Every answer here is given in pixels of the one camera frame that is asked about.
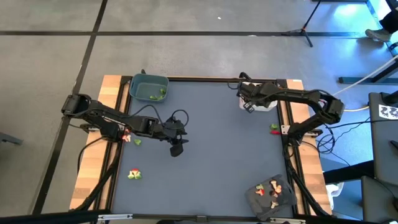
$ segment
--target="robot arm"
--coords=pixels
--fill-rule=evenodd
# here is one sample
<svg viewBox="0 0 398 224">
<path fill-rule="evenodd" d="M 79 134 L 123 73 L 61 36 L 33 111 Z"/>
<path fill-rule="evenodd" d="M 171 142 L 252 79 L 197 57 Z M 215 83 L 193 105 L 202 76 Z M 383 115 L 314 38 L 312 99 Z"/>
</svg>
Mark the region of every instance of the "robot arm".
<svg viewBox="0 0 398 224">
<path fill-rule="evenodd" d="M 244 73 L 241 76 L 244 76 L 250 82 L 251 79 L 248 75 Z M 240 83 L 237 96 L 243 99 L 245 102 L 244 108 L 249 113 L 254 111 L 254 105 L 268 107 L 275 100 L 309 105 L 314 110 L 315 115 L 302 123 L 290 125 L 287 135 L 290 140 L 289 143 L 293 146 L 300 145 L 305 133 L 323 124 L 340 122 L 345 108 L 340 100 L 322 90 L 288 90 L 281 89 L 271 83 L 261 85 Z"/>
<path fill-rule="evenodd" d="M 111 142 L 121 142 L 122 137 L 128 133 L 167 141 L 172 145 L 170 153 L 173 157 L 179 156 L 183 152 L 182 144 L 188 142 L 182 139 L 187 134 L 185 125 L 173 116 L 163 123 L 160 118 L 128 115 L 84 94 L 69 95 L 61 111 L 65 116 L 84 119 L 90 124 L 83 125 L 85 131 L 88 132 L 88 127 L 98 128 L 102 137 Z"/>
</svg>

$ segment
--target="black stand leg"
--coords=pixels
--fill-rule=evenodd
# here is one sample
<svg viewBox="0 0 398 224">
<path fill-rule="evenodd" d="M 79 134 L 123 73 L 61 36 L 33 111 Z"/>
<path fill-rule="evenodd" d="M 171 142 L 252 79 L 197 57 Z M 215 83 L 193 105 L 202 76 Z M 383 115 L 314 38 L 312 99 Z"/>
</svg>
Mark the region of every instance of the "black stand leg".
<svg viewBox="0 0 398 224">
<path fill-rule="evenodd" d="M 378 84 L 378 85 L 398 85 L 398 78 L 388 78 L 391 75 L 398 72 L 398 60 L 395 61 L 392 65 L 388 66 L 386 69 L 381 71 L 378 75 L 372 78 L 367 78 L 363 82 L 359 84 Z M 359 77 L 339 77 L 338 82 L 344 84 L 352 84 L 360 81 L 362 78 Z"/>
<path fill-rule="evenodd" d="M 312 16 L 314 15 L 315 11 L 318 9 L 319 5 L 321 4 L 321 1 L 322 0 L 318 0 L 317 6 L 315 6 L 315 9 L 313 9 L 313 11 L 311 13 L 311 16 L 307 19 L 307 21 L 305 22 L 304 26 L 301 29 L 291 30 L 291 31 L 288 31 L 286 33 L 283 33 L 282 35 L 291 36 L 293 33 L 298 33 L 299 32 L 300 35 L 304 36 L 307 39 L 308 44 L 310 44 L 310 47 L 313 47 L 313 44 L 312 44 L 312 42 L 310 40 L 310 37 L 308 36 L 307 31 L 305 31 L 305 29 L 307 28 L 308 23 L 311 21 Z"/>
<path fill-rule="evenodd" d="M 323 173 L 326 184 L 356 180 L 360 179 L 364 175 L 374 178 L 373 161 L 362 162 L 353 166 L 335 169 Z"/>
<path fill-rule="evenodd" d="M 4 134 L 4 133 L 0 133 L 0 141 L 10 142 L 10 143 L 17 144 L 17 145 L 22 144 L 22 140 L 12 137 L 11 135 L 8 135 L 8 134 Z"/>
</svg>

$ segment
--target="white sticker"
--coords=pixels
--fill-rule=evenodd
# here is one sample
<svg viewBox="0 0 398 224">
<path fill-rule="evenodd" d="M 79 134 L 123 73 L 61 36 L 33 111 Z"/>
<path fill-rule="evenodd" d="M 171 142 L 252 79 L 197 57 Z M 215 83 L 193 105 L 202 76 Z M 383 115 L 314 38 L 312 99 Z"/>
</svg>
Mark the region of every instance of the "white sticker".
<svg viewBox="0 0 398 224">
<path fill-rule="evenodd" d="M 379 105 L 379 116 L 386 119 L 398 119 L 398 108 Z"/>
</svg>

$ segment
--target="small white object on floor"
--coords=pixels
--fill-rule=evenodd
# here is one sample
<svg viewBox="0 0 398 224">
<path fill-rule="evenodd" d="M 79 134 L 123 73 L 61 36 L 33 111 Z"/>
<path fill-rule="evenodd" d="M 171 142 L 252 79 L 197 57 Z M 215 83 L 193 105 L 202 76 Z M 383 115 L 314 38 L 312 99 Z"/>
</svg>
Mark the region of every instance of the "small white object on floor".
<svg viewBox="0 0 398 224">
<path fill-rule="evenodd" d="M 333 197 L 338 197 L 343 190 L 344 187 L 344 182 L 338 183 L 337 185 L 335 184 L 329 184 L 326 185 L 326 191 L 328 192 L 328 198 L 330 202 L 330 208 L 333 210 L 334 203 L 333 203 Z"/>
<path fill-rule="evenodd" d="M 242 100 L 242 98 L 239 98 L 239 107 L 242 110 L 245 110 L 243 105 L 245 104 L 245 102 Z M 272 110 L 276 105 L 278 104 L 278 101 L 272 101 L 269 106 L 266 108 L 265 106 L 253 106 L 255 111 L 264 111 L 264 112 L 268 112 L 270 110 Z"/>
</svg>

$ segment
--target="tripod stand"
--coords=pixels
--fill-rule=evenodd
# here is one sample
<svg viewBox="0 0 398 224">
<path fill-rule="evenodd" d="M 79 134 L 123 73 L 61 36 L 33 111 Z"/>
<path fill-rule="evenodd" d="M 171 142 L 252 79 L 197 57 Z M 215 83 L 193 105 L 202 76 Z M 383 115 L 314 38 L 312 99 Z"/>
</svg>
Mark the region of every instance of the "tripod stand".
<svg viewBox="0 0 398 224">
<path fill-rule="evenodd" d="M 313 47 L 313 44 L 312 44 L 312 42 L 311 42 L 311 39 L 310 39 L 310 37 L 308 36 L 307 31 L 305 31 L 305 28 L 307 28 L 308 23 L 311 21 L 312 16 L 314 15 L 315 11 L 318 9 L 318 6 L 321 4 L 321 1 L 322 1 L 322 0 L 319 0 L 319 1 L 318 1 L 318 4 L 317 4 L 317 6 L 315 6 L 315 9 L 313 9 L 313 11 L 312 11 L 312 13 L 311 13 L 311 16 L 308 18 L 308 20 L 306 21 L 306 23 L 304 24 L 304 26 L 303 26 L 301 29 L 296 29 L 296 30 L 287 31 L 287 32 L 283 33 L 282 35 L 291 36 L 292 34 L 299 33 L 301 36 L 304 36 L 304 37 L 307 39 L 308 43 L 310 44 L 310 47 Z"/>
</svg>

